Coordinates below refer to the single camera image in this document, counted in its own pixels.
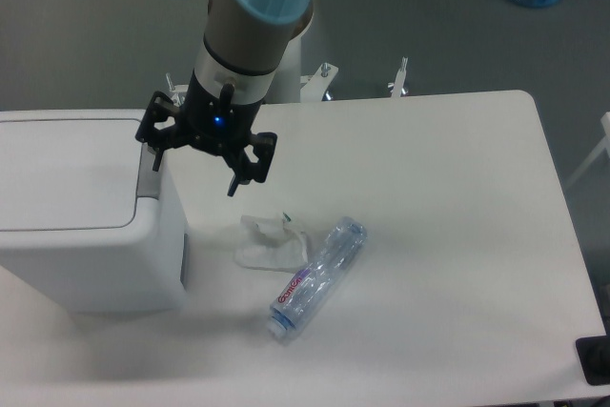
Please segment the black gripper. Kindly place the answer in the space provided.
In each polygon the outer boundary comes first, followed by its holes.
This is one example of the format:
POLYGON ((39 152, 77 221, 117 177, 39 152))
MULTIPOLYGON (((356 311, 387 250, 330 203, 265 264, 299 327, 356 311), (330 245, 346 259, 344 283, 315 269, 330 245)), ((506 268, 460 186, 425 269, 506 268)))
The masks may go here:
POLYGON ((212 155, 226 148, 226 164, 234 172, 228 196, 252 181, 264 183, 275 155, 277 134, 252 133, 262 105, 235 104, 237 92, 221 99, 209 93, 192 73, 182 109, 161 91, 155 91, 144 112, 135 139, 152 150, 152 170, 158 172, 164 152, 190 146, 212 155))

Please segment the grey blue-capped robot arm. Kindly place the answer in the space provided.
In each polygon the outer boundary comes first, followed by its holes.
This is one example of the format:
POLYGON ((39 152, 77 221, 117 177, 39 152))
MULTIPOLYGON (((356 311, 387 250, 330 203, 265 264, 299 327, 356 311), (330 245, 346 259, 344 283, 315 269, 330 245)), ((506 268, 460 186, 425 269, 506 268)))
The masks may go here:
POLYGON ((241 185, 266 181, 275 154, 274 132, 252 125, 291 39, 310 22, 312 0, 209 0, 202 45, 181 103, 152 94, 135 138, 154 153, 190 146, 224 159, 241 185))

